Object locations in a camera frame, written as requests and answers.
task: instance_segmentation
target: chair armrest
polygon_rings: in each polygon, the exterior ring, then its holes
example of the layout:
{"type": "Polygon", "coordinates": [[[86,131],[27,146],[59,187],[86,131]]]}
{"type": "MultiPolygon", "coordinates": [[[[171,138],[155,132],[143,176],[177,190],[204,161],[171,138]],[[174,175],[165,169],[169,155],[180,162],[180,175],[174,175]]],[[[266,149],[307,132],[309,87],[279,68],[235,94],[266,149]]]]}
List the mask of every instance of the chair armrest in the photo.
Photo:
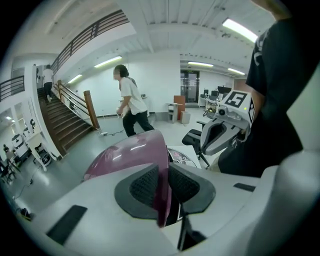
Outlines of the chair armrest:
{"type": "Polygon", "coordinates": [[[202,122],[202,121],[196,121],[198,124],[202,125],[202,129],[205,127],[205,125],[207,124],[206,122],[202,122]]]}
{"type": "Polygon", "coordinates": [[[201,136],[196,135],[196,134],[191,133],[191,132],[188,132],[187,135],[190,136],[191,138],[195,139],[195,140],[198,140],[198,141],[200,141],[200,139],[201,139],[201,136]]]}

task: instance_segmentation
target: black pants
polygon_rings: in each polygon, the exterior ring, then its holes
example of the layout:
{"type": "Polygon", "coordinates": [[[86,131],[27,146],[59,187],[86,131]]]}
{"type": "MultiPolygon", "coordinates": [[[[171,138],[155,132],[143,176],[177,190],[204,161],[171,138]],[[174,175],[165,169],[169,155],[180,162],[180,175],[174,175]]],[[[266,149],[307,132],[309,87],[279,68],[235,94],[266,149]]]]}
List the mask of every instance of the black pants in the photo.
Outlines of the black pants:
{"type": "Polygon", "coordinates": [[[131,110],[129,110],[123,120],[123,128],[125,130],[125,133],[128,137],[135,135],[134,130],[134,124],[138,122],[138,124],[141,126],[141,128],[146,131],[154,130],[152,125],[149,123],[148,117],[147,117],[147,111],[138,113],[138,114],[132,114],[131,110]]]}
{"type": "Polygon", "coordinates": [[[52,82],[44,83],[43,87],[44,87],[45,95],[49,95],[49,97],[52,98],[52,92],[51,92],[52,82]]]}

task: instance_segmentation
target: sleeve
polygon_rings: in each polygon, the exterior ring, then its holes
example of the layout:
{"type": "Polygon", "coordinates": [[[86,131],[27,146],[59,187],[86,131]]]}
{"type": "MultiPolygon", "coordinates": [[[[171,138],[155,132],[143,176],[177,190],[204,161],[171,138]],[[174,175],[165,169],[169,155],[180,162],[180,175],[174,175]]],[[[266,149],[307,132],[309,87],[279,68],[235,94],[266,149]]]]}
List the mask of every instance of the sleeve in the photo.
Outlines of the sleeve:
{"type": "Polygon", "coordinates": [[[132,96],[130,83],[127,80],[121,82],[121,96],[122,97],[132,96]]]}
{"type": "Polygon", "coordinates": [[[267,93],[266,71],[262,58],[262,52],[260,51],[257,44],[261,44],[261,42],[259,42],[259,39],[257,40],[256,45],[254,46],[254,50],[251,57],[251,64],[245,83],[265,96],[267,93]]]}

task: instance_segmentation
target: camera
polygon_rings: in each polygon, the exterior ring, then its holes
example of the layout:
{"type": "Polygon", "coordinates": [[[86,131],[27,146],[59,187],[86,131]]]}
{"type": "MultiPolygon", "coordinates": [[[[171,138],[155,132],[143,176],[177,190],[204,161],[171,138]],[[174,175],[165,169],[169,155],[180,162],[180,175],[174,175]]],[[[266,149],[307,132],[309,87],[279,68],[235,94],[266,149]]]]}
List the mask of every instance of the camera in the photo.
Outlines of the camera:
{"type": "Polygon", "coordinates": [[[226,115],[226,113],[228,113],[227,107],[226,107],[226,106],[221,106],[221,107],[219,107],[218,113],[219,113],[220,116],[226,115]]]}

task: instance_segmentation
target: doorway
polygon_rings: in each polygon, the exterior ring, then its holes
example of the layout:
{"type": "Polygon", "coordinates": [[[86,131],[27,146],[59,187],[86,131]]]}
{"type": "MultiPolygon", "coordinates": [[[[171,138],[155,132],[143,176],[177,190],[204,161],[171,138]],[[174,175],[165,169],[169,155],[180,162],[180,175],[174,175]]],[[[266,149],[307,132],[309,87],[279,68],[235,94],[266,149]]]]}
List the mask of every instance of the doorway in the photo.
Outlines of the doorway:
{"type": "Polygon", "coordinates": [[[185,103],[198,103],[199,71],[180,71],[180,95],[185,96],[185,103]]]}

